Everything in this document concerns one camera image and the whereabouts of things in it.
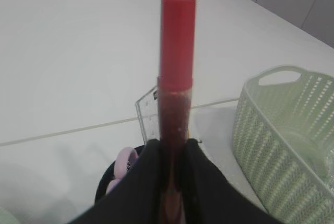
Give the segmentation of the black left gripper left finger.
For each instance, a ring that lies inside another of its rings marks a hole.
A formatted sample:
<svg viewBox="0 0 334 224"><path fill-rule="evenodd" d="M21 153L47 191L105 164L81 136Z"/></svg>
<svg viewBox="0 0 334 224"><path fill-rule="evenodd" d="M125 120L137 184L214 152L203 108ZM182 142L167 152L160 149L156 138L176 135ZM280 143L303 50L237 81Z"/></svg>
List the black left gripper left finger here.
<svg viewBox="0 0 334 224"><path fill-rule="evenodd" d="M121 181L71 223L158 223L160 187L160 142L152 139Z"/></svg>

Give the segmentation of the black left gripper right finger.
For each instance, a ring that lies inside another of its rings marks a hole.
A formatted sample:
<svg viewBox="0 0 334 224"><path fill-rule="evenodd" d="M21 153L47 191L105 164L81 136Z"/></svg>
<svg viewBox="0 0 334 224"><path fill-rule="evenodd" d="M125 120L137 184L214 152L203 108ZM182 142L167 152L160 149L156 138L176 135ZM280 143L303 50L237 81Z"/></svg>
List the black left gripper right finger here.
<svg viewBox="0 0 334 224"><path fill-rule="evenodd" d="M189 139L180 159L186 223L280 223L238 192Z"/></svg>

